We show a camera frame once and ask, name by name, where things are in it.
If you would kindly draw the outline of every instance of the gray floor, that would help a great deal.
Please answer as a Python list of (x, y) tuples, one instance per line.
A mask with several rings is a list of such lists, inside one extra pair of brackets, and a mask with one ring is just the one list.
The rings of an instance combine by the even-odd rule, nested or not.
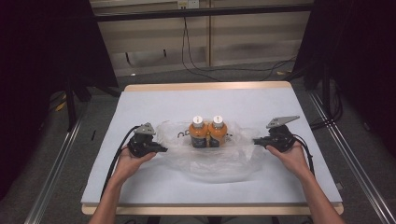
[[(263, 69), (272, 65), (272, 63), (247, 63), (232, 65), (232, 67)], [(276, 71), (287, 71), (291, 68), (292, 64), (287, 64)], [(160, 70), (157, 71), (153, 74), (118, 77), (120, 84), (118, 90), (122, 90), (129, 84), (213, 81), (207, 77), (193, 75), (186, 70), (166, 71), (165, 69), (161, 72), (159, 72)], [(205, 72), (205, 74), (221, 81), (261, 80), (267, 75), (266, 72), (248, 71), (217, 71)], [(281, 78), (283, 77), (280, 75), (272, 75), (267, 80), (280, 80)], [(308, 92), (304, 89), (303, 81), (296, 79), (291, 84), (308, 121), (318, 118), (319, 114), (313, 106)], [(46, 206), (45, 213), (40, 218), (41, 223), (86, 223), (89, 220), (89, 217), (81, 213), (79, 201), (118, 102), (118, 98), (106, 95), (97, 89), (90, 89), (90, 91), (92, 100), (89, 103), (81, 103), (76, 100), (78, 114), (81, 116), (81, 126), (51, 194), (48, 206)], [(348, 101), (343, 99), (343, 103), (345, 113), (341, 120), (337, 122), (337, 125), (345, 135), (367, 175), (385, 199), (390, 211), (395, 213), (396, 173), (394, 171), (396, 170), (396, 160), (390, 156), (374, 133), (366, 131), (363, 126), (364, 120), (349, 105)], [(67, 135), (67, 124), (65, 108), (58, 112), (52, 110), (49, 113), (41, 132), (41, 141), (34, 156), (26, 165), (21, 176), (14, 182), (6, 198), (0, 202), (0, 223), (24, 222), (50, 173), (59, 148), (64, 142)], [(316, 130), (314, 135), (334, 181), (341, 183), (343, 186), (343, 189), (340, 189), (340, 194), (344, 200), (345, 212), (343, 218), (346, 222), (381, 223), (329, 131), (327, 129)], [(130, 218), (136, 219), (138, 223), (145, 223), (147, 220), (146, 217), (119, 216), (117, 223), (124, 223)], [(283, 224), (301, 223), (305, 220), (305, 216), (280, 217)]]

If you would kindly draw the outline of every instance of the bottle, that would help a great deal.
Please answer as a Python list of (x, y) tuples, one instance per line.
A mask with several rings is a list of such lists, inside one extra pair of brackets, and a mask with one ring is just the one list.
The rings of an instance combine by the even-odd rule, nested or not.
[(193, 147), (206, 147), (207, 124), (202, 117), (195, 116), (192, 119), (189, 132)]
[(210, 147), (220, 147), (225, 143), (225, 135), (227, 134), (227, 125), (223, 122), (221, 116), (215, 116), (213, 122), (208, 127), (210, 138)]

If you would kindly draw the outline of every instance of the clear plastic bag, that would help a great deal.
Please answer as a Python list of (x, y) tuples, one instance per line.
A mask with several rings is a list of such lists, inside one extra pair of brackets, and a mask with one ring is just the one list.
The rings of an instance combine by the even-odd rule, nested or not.
[(157, 141), (168, 151), (162, 155), (173, 167), (204, 182), (230, 183), (246, 179), (262, 168), (263, 148), (253, 144), (260, 132), (242, 129), (227, 121), (226, 143), (221, 147), (195, 148), (188, 133), (190, 122), (160, 124)]

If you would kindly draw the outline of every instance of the white table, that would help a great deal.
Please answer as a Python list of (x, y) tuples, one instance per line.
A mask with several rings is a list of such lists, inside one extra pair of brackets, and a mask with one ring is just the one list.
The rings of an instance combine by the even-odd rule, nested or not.
[[(200, 115), (222, 115), (225, 122), (268, 134), (265, 125), (275, 117), (300, 116), (288, 123), (314, 156), (316, 177), (336, 211), (342, 199), (312, 134), (295, 93), (288, 82), (183, 83), (128, 86), (122, 93), (100, 152), (92, 167), (82, 202), (84, 214), (93, 214), (108, 167), (124, 135), (136, 125), (165, 120), (191, 120)], [(265, 149), (262, 168), (232, 183), (192, 178), (169, 165), (159, 153), (146, 162), (123, 186), (120, 215), (254, 216), (309, 215), (298, 179)]]

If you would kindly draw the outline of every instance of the hand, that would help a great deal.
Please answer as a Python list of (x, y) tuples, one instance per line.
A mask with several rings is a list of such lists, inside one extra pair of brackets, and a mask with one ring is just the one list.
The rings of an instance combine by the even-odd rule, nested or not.
[(298, 178), (306, 175), (309, 171), (309, 167), (306, 164), (303, 147), (299, 142), (295, 142), (294, 145), (286, 152), (280, 152), (272, 146), (266, 147), (274, 156), (278, 157), (285, 167), (297, 175)]
[(119, 180), (121, 183), (125, 182), (131, 175), (133, 175), (145, 161), (151, 160), (155, 157), (155, 152), (150, 152), (142, 158), (133, 157), (128, 147), (123, 147), (119, 156), (116, 171), (111, 178)]

